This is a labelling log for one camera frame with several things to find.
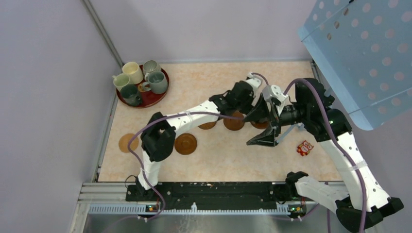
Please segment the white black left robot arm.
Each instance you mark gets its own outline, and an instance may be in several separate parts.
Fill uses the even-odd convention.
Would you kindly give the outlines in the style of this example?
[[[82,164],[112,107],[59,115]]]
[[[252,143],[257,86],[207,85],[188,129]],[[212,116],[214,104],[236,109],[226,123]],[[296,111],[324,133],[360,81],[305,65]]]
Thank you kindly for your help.
[[[146,201],[154,198],[161,162],[171,155],[178,136],[222,118],[239,120],[240,117],[234,116],[234,113],[238,111],[245,114],[252,109],[252,102],[261,85],[260,79],[247,78],[235,83],[231,90],[213,95],[180,113],[153,114],[149,123],[136,133],[136,136],[140,136],[142,148],[142,154],[137,156],[140,162],[140,173],[136,178],[137,194]]]

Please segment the light brown wooden coaster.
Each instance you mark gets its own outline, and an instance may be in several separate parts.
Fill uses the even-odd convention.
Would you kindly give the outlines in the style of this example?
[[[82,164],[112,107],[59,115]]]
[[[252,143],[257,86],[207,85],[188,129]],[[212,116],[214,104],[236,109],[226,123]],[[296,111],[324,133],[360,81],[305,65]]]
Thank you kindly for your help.
[[[131,141],[132,137],[134,136],[133,133],[127,133],[125,135],[123,135],[119,142],[118,142],[118,147],[120,149],[121,152],[123,153],[129,153],[129,149],[128,149],[128,144]],[[138,148],[139,145],[139,139],[136,138],[131,142],[130,148],[132,150],[136,150]]]

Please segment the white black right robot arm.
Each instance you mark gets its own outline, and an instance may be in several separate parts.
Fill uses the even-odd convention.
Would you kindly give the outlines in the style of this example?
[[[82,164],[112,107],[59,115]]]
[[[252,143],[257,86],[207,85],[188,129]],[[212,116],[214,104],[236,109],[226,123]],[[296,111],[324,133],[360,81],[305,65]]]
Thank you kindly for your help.
[[[334,98],[325,95],[325,87],[314,78],[295,79],[292,86],[295,102],[286,105],[286,91],[268,85],[257,103],[244,110],[244,121],[269,123],[248,145],[274,147],[282,126],[302,123],[333,161],[345,190],[319,182],[304,172],[290,172],[286,178],[286,196],[291,200],[306,197],[318,202],[334,212],[352,233],[361,233],[402,210],[401,199],[389,196],[377,182],[359,151],[347,118],[332,108]]]

